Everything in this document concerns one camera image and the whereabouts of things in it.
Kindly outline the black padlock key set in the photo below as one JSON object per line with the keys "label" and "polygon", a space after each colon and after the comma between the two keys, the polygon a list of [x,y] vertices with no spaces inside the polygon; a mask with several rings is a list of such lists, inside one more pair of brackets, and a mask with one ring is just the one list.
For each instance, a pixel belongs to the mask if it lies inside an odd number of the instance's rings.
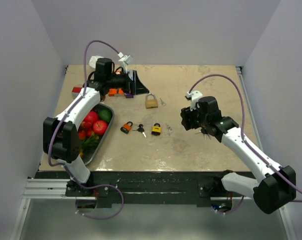
{"label": "black padlock key set", "polygon": [[211,140],[211,136],[208,134],[207,130],[205,128],[201,128],[199,132],[196,134],[202,134],[204,136],[205,141]]}

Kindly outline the orange padlock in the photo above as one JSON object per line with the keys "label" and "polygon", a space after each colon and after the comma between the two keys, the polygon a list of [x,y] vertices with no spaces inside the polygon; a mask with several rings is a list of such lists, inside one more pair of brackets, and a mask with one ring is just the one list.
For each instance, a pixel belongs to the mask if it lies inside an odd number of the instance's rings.
{"label": "orange padlock", "polygon": [[120,128],[120,130],[121,130],[123,133],[128,134],[128,133],[130,132],[132,126],[133,126],[133,122],[128,121],[127,123],[125,123],[125,124]]}

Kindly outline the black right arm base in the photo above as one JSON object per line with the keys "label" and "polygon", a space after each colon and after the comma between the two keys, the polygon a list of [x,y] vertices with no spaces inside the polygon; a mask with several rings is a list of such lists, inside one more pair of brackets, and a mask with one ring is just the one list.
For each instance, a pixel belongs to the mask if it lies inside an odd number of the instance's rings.
{"label": "black right arm base", "polygon": [[229,173],[232,173],[232,171],[225,170],[205,179],[198,180],[198,192],[200,197],[226,197],[222,200],[210,200],[213,210],[221,213],[226,213],[233,207],[233,193],[225,190],[222,184],[222,177]]}

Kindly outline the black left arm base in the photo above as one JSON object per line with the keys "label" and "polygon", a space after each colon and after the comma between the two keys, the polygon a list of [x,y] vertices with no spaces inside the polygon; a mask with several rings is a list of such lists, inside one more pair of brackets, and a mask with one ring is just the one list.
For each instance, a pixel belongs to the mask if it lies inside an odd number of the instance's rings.
{"label": "black left arm base", "polygon": [[109,180],[96,178],[93,174],[90,175],[86,183],[82,183],[81,187],[74,180],[69,180],[66,184],[67,197],[93,197],[94,199],[85,201],[77,201],[79,208],[111,208],[117,198],[117,191],[110,187]]}

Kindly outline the black head key set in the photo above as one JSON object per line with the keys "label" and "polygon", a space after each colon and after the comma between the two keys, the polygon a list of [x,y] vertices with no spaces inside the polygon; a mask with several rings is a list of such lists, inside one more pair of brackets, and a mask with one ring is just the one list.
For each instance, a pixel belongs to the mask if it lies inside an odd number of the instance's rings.
{"label": "black head key set", "polygon": [[139,132],[141,133],[145,138],[147,138],[146,134],[145,134],[145,130],[144,130],[144,125],[142,123],[140,124],[133,124],[136,129],[134,129],[133,131]]}

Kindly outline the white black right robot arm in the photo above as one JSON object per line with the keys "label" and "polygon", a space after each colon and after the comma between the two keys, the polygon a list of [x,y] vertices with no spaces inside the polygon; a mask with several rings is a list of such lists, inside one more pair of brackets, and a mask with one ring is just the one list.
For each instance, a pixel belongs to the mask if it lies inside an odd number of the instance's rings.
{"label": "white black right robot arm", "polygon": [[226,170],[213,184],[216,195],[223,197],[235,192],[249,197],[266,214],[295,200],[296,172],[292,167],[281,166],[253,144],[231,117],[222,116],[213,96],[194,91],[185,98],[190,101],[189,107],[181,109],[185,130],[200,129],[205,137],[214,137],[235,153],[254,176],[249,178]]}

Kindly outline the brass padlock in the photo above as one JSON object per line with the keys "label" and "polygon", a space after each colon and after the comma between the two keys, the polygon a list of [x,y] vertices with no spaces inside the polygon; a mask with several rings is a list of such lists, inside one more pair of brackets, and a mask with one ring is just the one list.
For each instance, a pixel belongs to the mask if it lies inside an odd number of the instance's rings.
{"label": "brass padlock", "polygon": [[153,93],[148,93],[145,96],[145,107],[146,109],[158,108],[158,101]]}

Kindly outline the yellow padlock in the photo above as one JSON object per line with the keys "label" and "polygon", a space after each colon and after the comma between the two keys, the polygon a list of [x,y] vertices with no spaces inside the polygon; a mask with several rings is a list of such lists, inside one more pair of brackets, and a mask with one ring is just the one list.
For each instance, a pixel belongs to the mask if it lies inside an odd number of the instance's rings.
{"label": "yellow padlock", "polygon": [[161,134],[161,125],[159,123],[155,123],[151,130],[151,135],[159,136]]}

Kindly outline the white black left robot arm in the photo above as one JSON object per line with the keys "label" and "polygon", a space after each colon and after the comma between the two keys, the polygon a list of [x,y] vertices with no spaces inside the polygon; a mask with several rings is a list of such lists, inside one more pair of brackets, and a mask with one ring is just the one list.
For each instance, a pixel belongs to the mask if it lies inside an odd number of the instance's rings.
{"label": "white black left robot arm", "polygon": [[78,182],[77,191],[83,196],[94,192],[94,183],[89,181],[90,170],[80,157],[81,140],[78,129],[87,114],[108,94],[110,89],[122,89],[130,95],[143,95],[149,89],[140,81],[135,70],[128,65],[133,58],[119,53],[117,73],[115,63],[100,57],[95,63],[94,73],[84,73],[84,84],[79,95],[56,117],[47,117],[43,122],[43,151],[48,155],[48,163],[64,167],[71,178]]}

